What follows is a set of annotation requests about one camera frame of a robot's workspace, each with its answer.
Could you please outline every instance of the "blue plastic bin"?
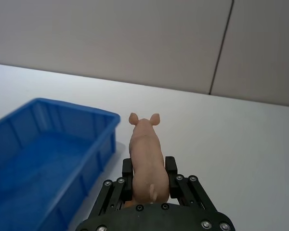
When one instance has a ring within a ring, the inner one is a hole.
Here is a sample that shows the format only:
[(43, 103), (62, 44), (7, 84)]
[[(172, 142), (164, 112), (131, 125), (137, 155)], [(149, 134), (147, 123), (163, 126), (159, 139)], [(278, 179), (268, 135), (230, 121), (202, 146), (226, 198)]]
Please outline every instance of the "blue plastic bin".
[(0, 231), (64, 231), (116, 150), (120, 116), (35, 99), (0, 120)]

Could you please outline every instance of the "table surface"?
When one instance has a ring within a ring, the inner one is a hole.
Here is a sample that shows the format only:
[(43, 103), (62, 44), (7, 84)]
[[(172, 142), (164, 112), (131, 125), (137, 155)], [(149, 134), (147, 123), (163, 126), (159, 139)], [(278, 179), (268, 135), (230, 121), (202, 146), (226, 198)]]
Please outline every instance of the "table surface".
[(121, 116), (118, 151), (71, 231), (87, 218), (101, 182), (121, 176), (131, 112), (145, 118), (160, 113), (155, 128), (164, 156), (176, 158), (179, 173), (198, 176), (236, 230), (289, 230), (289, 107), (0, 65), (0, 118), (37, 97)]

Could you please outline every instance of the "pig ear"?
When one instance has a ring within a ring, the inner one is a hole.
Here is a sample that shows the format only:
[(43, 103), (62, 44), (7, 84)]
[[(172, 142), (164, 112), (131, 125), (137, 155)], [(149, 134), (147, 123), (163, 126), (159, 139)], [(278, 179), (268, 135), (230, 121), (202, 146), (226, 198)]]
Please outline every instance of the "pig ear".
[(139, 121), (138, 116), (135, 113), (131, 113), (130, 118), (129, 118), (129, 123), (133, 125), (137, 125), (138, 121)]
[(153, 126), (156, 126), (158, 125), (160, 122), (160, 118), (159, 118), (159, 114), (153, 114), (151, 116), (151, 119), (150, 119), (150, 123), (153, 125)]

